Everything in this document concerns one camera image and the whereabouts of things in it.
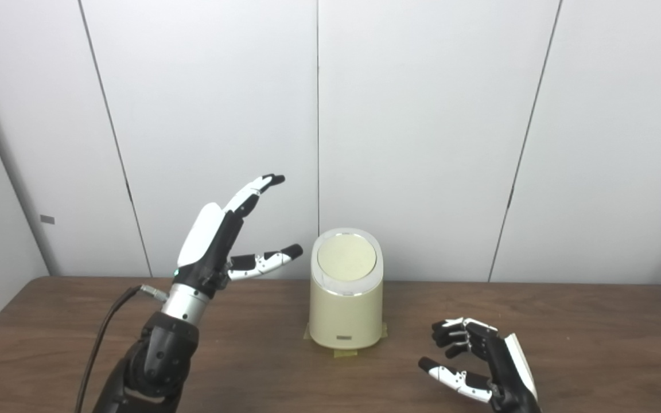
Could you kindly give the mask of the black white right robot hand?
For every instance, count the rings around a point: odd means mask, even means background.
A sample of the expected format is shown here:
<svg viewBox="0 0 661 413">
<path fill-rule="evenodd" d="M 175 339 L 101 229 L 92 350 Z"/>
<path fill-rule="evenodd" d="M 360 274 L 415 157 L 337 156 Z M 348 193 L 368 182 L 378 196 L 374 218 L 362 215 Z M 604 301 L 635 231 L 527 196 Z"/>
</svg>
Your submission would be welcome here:
<svg viewBox="0 0 661 413">
<path fill-rule="evenodd" d="M 496 327 L 470 317 L 434 322 L 431 338 L 444 356 L 470 353 L 488 364 L 489 376 L 448 368 L 428 357 L 419 367 L 441 384 L 494 412 L 541 412 L 534 377 L 516 334 L 501 336 Z"/>
</svg>

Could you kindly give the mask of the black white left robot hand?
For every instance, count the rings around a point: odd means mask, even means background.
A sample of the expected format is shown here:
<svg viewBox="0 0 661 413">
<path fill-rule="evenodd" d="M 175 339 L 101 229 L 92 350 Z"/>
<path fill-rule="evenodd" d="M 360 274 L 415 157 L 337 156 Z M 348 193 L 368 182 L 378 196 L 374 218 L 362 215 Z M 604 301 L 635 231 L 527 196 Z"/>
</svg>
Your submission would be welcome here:
<svg viewBox="0 0 661 413">
<path fill-rule="evenodd" d="M 244 220 L 254 211 L 259 198 L 285 176 L 266 174 L 241 188 L 225 206 L 205 205 L 193 223 L 177 259 L 173 284 L 193 288 L 213 298 L 231 280 L 259 277 L 300 257 L 298 244 L 262 254 L 231 256 Z"/>
</svg>

